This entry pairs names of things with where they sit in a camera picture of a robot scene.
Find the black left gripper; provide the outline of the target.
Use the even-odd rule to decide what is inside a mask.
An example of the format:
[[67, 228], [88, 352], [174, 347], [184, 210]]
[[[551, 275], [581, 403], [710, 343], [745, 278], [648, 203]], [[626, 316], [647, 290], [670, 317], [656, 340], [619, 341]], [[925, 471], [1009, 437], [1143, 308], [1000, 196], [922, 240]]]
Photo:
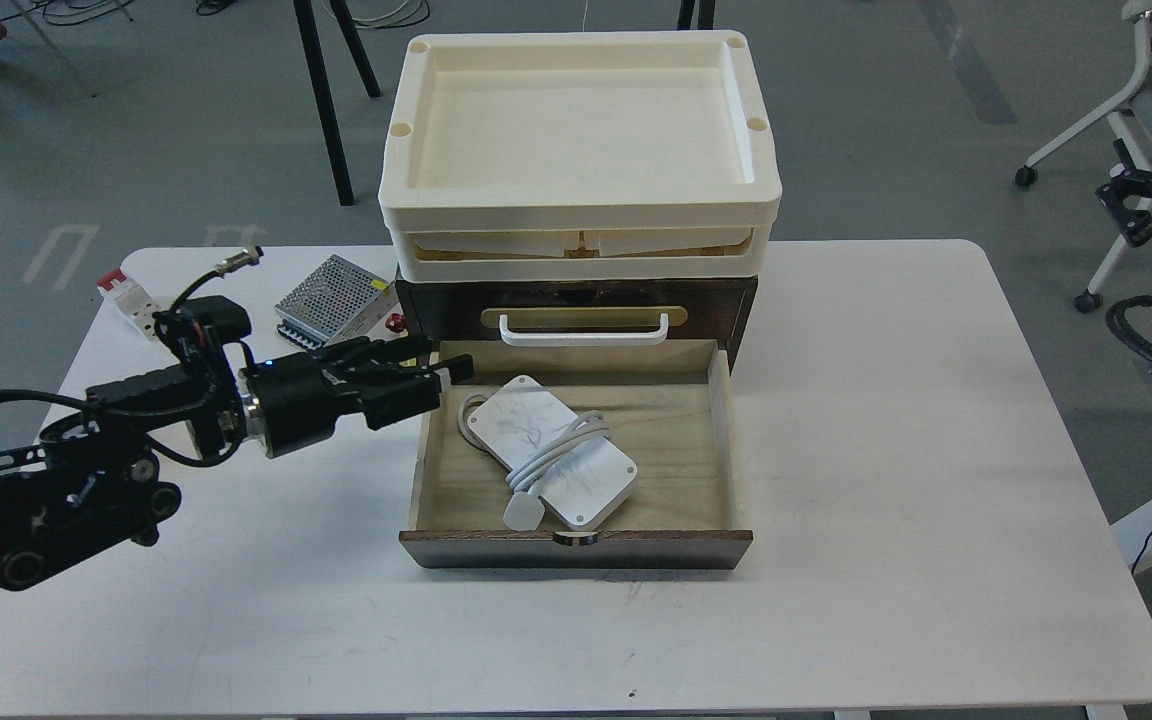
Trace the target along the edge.
[[475, 374], [468, 354], [416, 363], [431, 350], [433, 342], [422, 334], [361, 336], [247, 366], [247, 433], [259, 439], [266, 456], [280, 457], [332, 437], [339, 416], [361, 414], [367, 429], [382, 429], [429, 414], [445, 389]]

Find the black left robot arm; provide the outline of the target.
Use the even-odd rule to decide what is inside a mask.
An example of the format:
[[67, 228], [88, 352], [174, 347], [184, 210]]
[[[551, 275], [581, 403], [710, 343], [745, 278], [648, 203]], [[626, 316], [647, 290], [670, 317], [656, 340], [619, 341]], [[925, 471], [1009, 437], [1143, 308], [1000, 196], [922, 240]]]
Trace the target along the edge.
[[332, 437], [340, 416], [369, 429], [438, 409], [445, 389], [473, 376], [470, 356], [417, 365], [429, 338], [356, 338], [233, 369], [225, 347], [242, 344], [250, 316], [189, 285], [151, 316], [152, 334], [175, 357], [168, 367], [88, 388], [84, 397], [0, 389], [0, 406], [40, 401], [70, 415], [32, 446], [0, 450], [0, 588], [23, 591], [120, 541], [151, 546], [179, 510], [179, 486], [160, 461], [214, 468], [247, 439], [270, 457]]

